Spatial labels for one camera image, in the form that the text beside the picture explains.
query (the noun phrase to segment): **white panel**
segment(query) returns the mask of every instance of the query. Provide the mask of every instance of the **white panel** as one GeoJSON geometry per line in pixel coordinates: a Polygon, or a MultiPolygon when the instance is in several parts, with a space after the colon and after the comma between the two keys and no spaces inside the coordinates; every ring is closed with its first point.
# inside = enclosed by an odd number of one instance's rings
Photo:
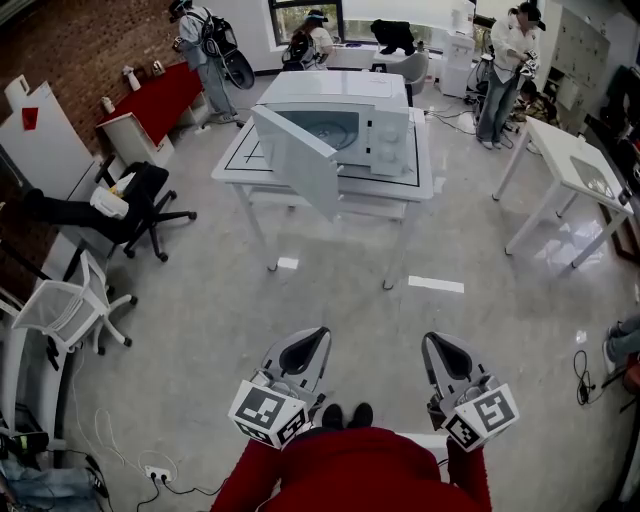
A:
{"type": "Polygon", "coordinates": [[[31,185],[48,197],[68,199],[93,158],[47,83],[23,107],[38,108],[36,129],[25,131],[22,112],[14,112],[0,126],[0,145],[31,185]]]}
{"type": "Polygon", "coordinates": [[[269,167],[332,221],[338,212],[336,150],[262,105],[251,110],[269,167]]]}

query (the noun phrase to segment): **shiny white floor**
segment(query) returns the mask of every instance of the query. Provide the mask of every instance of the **shiny white floor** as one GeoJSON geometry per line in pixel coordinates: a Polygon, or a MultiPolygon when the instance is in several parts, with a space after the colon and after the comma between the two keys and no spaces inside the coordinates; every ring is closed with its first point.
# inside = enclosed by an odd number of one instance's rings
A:
{"type": "MultiPolygon", "coordinates": [[[[238,106],[250,107],[268,83],[261,78],[254,90],[234,93],[238,106]]],[[[432,86],[416,106],[450,107],[442,115],[466,108],[432,86]]],[[[473,130],[468,115],[447,121],[473,130]]],[[[495,203],[491,192],[509,151],[488,151],[436,119],[429,128],[437,193],[409,244],[405,277],[390,292],[381,280],[396,223],[343,215],[331,225],[311,209],[256,205],[265,233],[288,258],[269,273],[252,251],[234,194],[210,178],[237,129],[187,132],[176,141],[169,169],[179,197],[170,208],[195,209],[199,217],[162,227],[166,264],[143,239],[135,260],[119,254],[111,265],[118,293],[132,292],[140,303],[117,323],[133,347],[107,341],[103,358],[86,351],[76,380],[80,422],[94,446],[94,412],[102,407],[133,464],[143,450],[162,451],[179,466],[176,488],[217,488],[246,442],[226,417],[240,380],[274,341],[321,324],[334,336],[327,372],[333,399],[346,409],[367,400],[377,425],[430,433],[425,404],[433,390],[420,342],[438,330],[482,350],[520,407],[520,423],[486,448],[494,510],[597,509],[622,464],[631,412],[618,415],[627,396],[617,385],[580,408],[573,355],[584,349],[593,380],[602,379],[602,336],[636,309],[637,269],[605,244],[578,270],[565,271],[600,230],[598,208],[582,199],[562,220],[549,211],[516,254],[505,256],[504,245],[549,184],[544,163],[528,153],[495,203]]],[[[98,419],[108,444],[106,421],[98,419]]],[[[73,447],[88,448],[71,400],[64,426],[73,447]]],[[[153,496],[148,481],[97,449],[115,510],[153,496]]],[[[153,454],[142,463],[167,465],[153,454]]],[[[149,510],[209,505],[209,498],[165,491],[149,510]]]]}

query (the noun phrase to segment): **cap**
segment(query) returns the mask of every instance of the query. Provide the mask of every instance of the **cap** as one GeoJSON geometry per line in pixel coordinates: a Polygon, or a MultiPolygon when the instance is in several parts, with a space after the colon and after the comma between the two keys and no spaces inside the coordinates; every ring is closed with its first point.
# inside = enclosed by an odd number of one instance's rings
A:
{"type": "Polygon", "coordinates": [[[318,9],[311,9],[309,11],[309,14],[305,16],[305,19],[308,20],[310,18],[315,20],[322,20],[324,22],[329,21],[327,17],[324,15],[324,13],[318,9]]]}

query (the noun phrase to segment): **shoe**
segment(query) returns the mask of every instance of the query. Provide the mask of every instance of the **shoe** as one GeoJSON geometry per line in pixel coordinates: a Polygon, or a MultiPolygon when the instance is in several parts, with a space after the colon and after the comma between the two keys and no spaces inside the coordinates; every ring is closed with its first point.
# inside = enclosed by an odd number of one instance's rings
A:
{"type": "Polygon", "coordinates": [[[606,339],[602,343],[602,356],[604,358],[604,367],[605,367],[605,370],[607,371],[607,375],[611,375],[616,371],[616,368],[618,367],[618,365],[613,359],[609,357],[608,346],[609,346],[609,340],[606,339]]]}
{"type": "Polygon", "coordinates": [[[331,404],[322,414],[322,426],[336,430],[344,429],[344,415],[338,404],[331,404]]]}
{"type": "Polygon", "coordinates": [[[109,491],[107,491],[107,487],[102,483],[102,480],[98,478],[96,472],[91,468],[85,468],[89,473],[89,482],[93,487],[93,490],[96,491],[103,498],[109,497],[109,491]]]}
{"type": "Polygon", "coordinates": [[[365,428],[373,425],[373,409],[365,402],[361,403],[353,413],[353,419],[347,428],[365,428]]]}

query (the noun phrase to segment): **jeans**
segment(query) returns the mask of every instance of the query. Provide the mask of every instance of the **jeans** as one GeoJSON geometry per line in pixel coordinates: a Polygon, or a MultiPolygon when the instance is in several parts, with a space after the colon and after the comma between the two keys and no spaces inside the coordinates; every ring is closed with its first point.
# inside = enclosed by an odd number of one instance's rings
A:
{"type": "Polygon", "coordinates": [[[21,505],[56,512],[99,512],[86,469],[25,468],[12,459],[0,461],[0,472],[21,505]]]}
{"type": "Polygon", "coordinates": [[[611,330],[607,351],[612,361],[640,352],[640,314],[634,315],[611,330]]]}
{"type": "Polygon", "coordinates": [[[222,60],[209,57],[207,62],[198,66],[197,69],[211,108],[216,113],[235,116],[238,112],[231,103],[227,88],[224,85],[225,70],[222,60]]]}
{"type": "Polygon", "coordinates": [[[476,137],[482,142],[500,142],[500,132],[518,97],[518,77],[502,83],[495,71],[489,77],[489,92],[484,102],[476,137]]]}

